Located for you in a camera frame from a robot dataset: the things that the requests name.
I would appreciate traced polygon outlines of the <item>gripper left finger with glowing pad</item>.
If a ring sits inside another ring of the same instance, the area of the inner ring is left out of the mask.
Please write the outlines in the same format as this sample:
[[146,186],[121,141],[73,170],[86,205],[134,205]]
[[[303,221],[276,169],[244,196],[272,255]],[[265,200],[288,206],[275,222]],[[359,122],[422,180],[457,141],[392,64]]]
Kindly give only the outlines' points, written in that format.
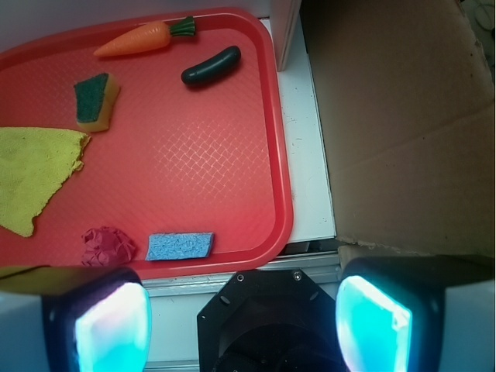
[[3,371],[142,371],[151,305],[128,267],[3,267]]

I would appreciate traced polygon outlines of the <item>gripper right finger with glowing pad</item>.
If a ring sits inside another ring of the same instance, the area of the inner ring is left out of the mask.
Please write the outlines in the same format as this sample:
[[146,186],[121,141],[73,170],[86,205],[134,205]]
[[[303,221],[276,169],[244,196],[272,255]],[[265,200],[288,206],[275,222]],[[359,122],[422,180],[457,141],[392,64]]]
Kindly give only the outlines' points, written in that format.
[[351,371],[493,371],[494,259],[354,258],[336,295],[336,331]]

